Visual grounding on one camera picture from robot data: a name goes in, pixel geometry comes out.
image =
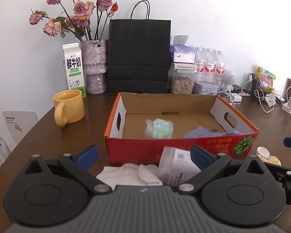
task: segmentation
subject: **sunflower seeds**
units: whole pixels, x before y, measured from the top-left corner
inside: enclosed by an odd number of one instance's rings
[[[171,93],[172,94],[191,94],[194,86],[194,81],[189,77],[176,76],[172,79]]]

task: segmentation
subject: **brown tabletop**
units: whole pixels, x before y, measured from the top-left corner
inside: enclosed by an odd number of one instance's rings
[[[2,207],[3,194],[31,155],[55,159],[63,153],[76,154],[88,145],[96,144],[99,159],[89,172],[96,176],[109,165],[104,132],[114,100],[115,96],[107,94],[88,95],[84,99],[85,117],[64,128],[55,124],[52,108],[20,141],[0,169],[0,232],[10,224]],[[283,139],[291,137],[291,115],[281,107],[266,114],[258,103],[244,97],[236,108],[260,130],[250,153],[254,154],[258,146],[264,146],[280,159],[283,166],[291,168],[291,148],[283,146]],[[278,224],[291,232],[291,205],[286,206]]]

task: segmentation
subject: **small white cup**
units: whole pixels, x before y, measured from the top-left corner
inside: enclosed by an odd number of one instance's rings
[[[262,156],[264,158],[268,158],[271,154],[269,153],[268,149],[265,147],[258,147],[257,152],[255,153],[257,156]]]

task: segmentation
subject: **milk carton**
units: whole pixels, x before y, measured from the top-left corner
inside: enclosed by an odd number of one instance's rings
[[[67,89],[78,89],[86,97],[81,49],[78,43],[63,45]]]

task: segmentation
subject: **flower vase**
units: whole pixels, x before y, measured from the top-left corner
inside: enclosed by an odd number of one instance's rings
[[[101,94],[107,91],[108,40],[86,40],[80,43],[86,92]]]

